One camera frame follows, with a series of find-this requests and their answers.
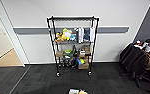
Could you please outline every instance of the cardboard box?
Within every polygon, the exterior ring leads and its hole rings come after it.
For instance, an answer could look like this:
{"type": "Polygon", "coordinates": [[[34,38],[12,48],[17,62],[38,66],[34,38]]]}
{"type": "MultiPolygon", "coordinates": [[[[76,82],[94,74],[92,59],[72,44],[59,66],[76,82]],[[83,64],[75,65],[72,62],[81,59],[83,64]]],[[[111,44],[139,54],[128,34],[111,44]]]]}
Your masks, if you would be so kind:
{"type": "Polygon", "coordinates": [[[62,56],[63,56],[63,51],[56,52],[56,57],[62,57],[62,56]]]}
{"type": "Polygon", "coordinates": [[[88,69],[88,68],[89,68],[88,62],[78,66],[78,69],[88,69]]]}
{"type": "Polygon", "coordinates": [[[89,45],[85,45],[84,46],[84,50],[85,50],[85,55],[86,56],[90,56],[91,53],[90,53],[90,46],[89,45]]]}

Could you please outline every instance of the yellow item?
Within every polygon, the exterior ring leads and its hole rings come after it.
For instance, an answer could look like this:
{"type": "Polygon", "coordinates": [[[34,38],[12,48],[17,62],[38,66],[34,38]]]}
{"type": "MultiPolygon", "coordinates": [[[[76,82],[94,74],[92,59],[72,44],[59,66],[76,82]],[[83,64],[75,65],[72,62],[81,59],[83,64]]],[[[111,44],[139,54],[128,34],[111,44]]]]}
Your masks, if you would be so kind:
{"type": "Polygon", "coordinates": [[[84,63],[85,63],[83,59],[80,59],[80,61],[81,61],[81,63],[82,63],[82,64],[84,64],[84,63]]]}
{"type": "Polygon", "coordinates": [[[67,37],[66,37],[65,35],[62,35],[62,38],[63,38],[63,40],[66,40],[66,39],[67,39],[67,37]]]}
{"type": "Polygon", "coordinates": [[[79,94],[85,94],[85,92],[84,91],[80,91],[79,94]]]}

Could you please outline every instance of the box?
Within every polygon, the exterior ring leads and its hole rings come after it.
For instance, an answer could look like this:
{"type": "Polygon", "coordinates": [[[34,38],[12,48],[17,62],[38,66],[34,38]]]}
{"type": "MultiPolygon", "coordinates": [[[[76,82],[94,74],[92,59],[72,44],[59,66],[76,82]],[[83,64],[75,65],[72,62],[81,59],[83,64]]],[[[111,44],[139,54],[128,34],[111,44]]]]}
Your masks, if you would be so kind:
{"type": "Polygon", "coordinates": [[[56,57],[62,57],[62,56],[63,56],[63,51],[56,52],[56,57]]]}
{"type": "Polygon", "coordinates": [[[82,65],[78,65],[78,69],[88,69],[88,68],[89,68],[88,62],[82,65]]]}

